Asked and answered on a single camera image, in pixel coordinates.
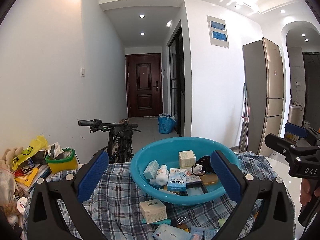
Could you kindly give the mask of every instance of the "cream-colored box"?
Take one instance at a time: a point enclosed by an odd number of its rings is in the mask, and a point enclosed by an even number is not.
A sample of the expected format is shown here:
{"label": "cream-colored box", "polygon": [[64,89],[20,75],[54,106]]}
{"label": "cream-colored box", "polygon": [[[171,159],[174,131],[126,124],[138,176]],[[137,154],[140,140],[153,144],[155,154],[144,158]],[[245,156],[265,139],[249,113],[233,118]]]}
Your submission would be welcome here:
{"label": "cream-colored box", "polygon": [[165,205],[158,199],[140,202],[139,206],[147,224],[167,219],[167,210]]}
{"label": "cream-colored box", "polygon": [[179,152],[179,165],[181,168],[196,164],[196,156],[193,151]]}

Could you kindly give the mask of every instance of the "plaid tablecloth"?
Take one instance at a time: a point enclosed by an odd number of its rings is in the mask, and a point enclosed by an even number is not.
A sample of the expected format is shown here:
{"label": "plaid tablecloth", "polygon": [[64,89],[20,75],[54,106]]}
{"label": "plaid tablecloth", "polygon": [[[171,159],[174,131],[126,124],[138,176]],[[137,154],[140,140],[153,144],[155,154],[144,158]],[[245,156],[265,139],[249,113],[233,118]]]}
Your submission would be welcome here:
{"label": "plaid tablecloth", "polygon": [[[250,152],[238,154],[238,158],[244,173],[251,173],[261,180],[272,180],[277,177],[276,172],[263,156]],[[75,174],[76,171],[62,171],[48,180],[63,179],[69,173]],[[289,198],[294,215],[295,209],[290,195]],[[158,226],[142,224],[143,216],[139,208],[140,202],[151,199],[153,198],[140,190],[132,180],[130,164],[119,163],[108,166],[91,198],[84,202],[83,205],[109,240],[154,240],[152,233]],[[27,232],[30,201],[31,199],[28,199],[25,211],[24,232]],[[74,236],[81,238],[68,215],[63,201],[58,200],[58,202],[70,232]],[[249,233],[254,220],[253,217],[260,204],[261,200],[257,200],[239,238]],[[196,206],[178,206],[169,203],[165,203],[165,205],[169,219],[177,220],[180,217],[187,217],[190,219],[186,222],[189,227],[193,225],[205,229],[213,229],[219,228],[218,219],[227,218],[231,214],[236,202],[231,201],[227,195],[223,195],[218,199]]]}

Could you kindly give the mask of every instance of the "blue trash bag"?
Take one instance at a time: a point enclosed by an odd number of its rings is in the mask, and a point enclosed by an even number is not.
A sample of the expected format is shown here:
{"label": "blue trash bag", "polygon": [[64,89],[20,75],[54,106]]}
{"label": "blue trash bag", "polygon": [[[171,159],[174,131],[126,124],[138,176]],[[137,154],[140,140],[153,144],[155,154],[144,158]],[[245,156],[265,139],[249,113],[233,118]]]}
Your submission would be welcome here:
{"label": "blue trash bag", "polygon": [[176,125],[176,121],[170,115],[160,115],[158,117],[159,133],[171,133]]}

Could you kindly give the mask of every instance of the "tiled wall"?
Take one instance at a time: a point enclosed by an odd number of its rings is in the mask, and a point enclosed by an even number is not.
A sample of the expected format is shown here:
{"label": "tiled wall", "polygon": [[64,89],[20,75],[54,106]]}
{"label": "tiled wall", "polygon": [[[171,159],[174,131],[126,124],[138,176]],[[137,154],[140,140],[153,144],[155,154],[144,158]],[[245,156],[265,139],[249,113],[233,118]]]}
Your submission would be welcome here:
{"label": "tiled wall", "polygon": [[304,72],[304,63],[301,47],[288,48],[289,64],[290,64],[290,79],[291,79],[291,94],[292,101],[302,105],[302,111],[300,111],[299,122],[302,125],[304,104],[306,96],[306,78]]}

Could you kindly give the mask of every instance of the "silver screw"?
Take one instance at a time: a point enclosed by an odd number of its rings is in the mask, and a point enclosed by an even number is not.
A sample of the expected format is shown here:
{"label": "silver screw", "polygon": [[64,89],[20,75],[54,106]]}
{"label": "silver screw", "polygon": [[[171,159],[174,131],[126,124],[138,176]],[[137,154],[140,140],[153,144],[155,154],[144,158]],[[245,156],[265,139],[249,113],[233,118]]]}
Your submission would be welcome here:
{"label": "silver screw", "polygon": [[73,174],[68,174],[66,176],[66,180],[72,180],[73,179]]}
{"label": "silver screw", "polygon": [[251,174],[246,174],[245,178],[247,180],[253,180],[253,176]]}
{"label": "silver screw", "polygon": [[278,183],[282,183],[282,182],[283,182],[283,180],[282,180],[280,177],[276,177],[276,182],[278,182]]}
{"label": "silver screw", "polygon": [[38,180],[37,180],[37,183],[38,184],[41,184],[41,183],[43,183],[44,182],[44,178],[39,178]]}

